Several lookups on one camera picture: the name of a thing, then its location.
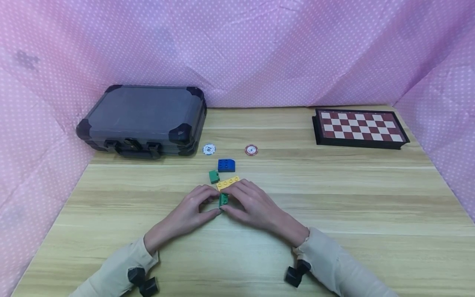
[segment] chessboard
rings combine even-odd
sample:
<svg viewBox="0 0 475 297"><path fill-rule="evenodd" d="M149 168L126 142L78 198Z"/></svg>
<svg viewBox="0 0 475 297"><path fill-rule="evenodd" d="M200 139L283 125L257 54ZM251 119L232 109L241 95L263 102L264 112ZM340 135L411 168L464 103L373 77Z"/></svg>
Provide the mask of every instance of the chessboard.
<svg viewBox="0 0 475 297"><path fill-rule="evenodd" d="M401 149L410 142L391 111L317 108L315 113L317 144Z"/></svg>

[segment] wrist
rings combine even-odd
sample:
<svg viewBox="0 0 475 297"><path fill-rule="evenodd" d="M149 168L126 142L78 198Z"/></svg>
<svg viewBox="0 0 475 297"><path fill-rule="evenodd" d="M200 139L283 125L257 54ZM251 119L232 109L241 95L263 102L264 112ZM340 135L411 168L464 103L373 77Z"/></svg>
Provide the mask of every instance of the wrist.
<svg viewBox="0 0 475 297"><path fill-rule="evenodd" d="M309 229L286 212L283 218L279 220L275 233L294 248L299 247L310 236Z"/></svg>

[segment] hand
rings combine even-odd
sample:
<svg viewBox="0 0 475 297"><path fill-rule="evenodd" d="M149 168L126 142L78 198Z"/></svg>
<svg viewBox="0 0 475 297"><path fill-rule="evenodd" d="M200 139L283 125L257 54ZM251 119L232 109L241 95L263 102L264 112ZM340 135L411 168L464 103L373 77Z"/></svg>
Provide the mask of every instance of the hand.
<svg viewBox="0 0 475 297"><path fill-rule="evenodd" d="M221 206L230 217L244 224L264 229L281 236L294 247L300 246L309 236L309 230L280 209L261 188L248 180L240 180L224 188L244 206L244 211L229 204Z"/></svg>
<svg viewBox="0 0 475 297"><path fill-rule="evenodd" d="M217 217L221 211L216 208L200 213L200 205L211 202L219 192L209 185L197 186L169 215L148 231L143 241L150 254L155 253L165 242L189 233Z"/></svg>

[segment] poker chip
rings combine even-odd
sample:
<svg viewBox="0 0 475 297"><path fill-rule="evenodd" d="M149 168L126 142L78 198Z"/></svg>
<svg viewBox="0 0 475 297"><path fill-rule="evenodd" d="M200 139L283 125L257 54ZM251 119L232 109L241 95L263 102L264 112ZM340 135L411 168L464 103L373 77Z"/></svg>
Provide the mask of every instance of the poker chip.
<svg viewBox="0 0 475 297"><path fill-rule="evenodd" d="M203 146L203 154L205 155L212 155L214 154L214 152L216 151L216 147L214 146L214 144L205 144Z"/></svg>
<svg viewBox="0 0 475 297"><path fill-rule="evenodd" d="M248 156L254 156L257 154L257 146L250 144L246 146L244 152L246 152Z"/></svg>

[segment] green lego brick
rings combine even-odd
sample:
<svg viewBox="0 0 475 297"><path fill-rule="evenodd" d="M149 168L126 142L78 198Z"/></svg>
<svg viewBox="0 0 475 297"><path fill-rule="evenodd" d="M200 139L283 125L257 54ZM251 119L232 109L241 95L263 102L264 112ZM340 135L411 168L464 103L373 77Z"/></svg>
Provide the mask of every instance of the green lego brick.
<svg viewBox="0 0 475 297"><path fill-rule="evenodd" d="M219 174L216 170L211 170L209 172L209 180L211 181L211 183L219 182Z"/></svg>
<svg viewBox="0 0 475 297"><path fill-rule="evenodd" d="M219 195L219 207L221 207L222 205L226 205L227 203L228 203L228 194L221 193L221 195Z"/></svg>

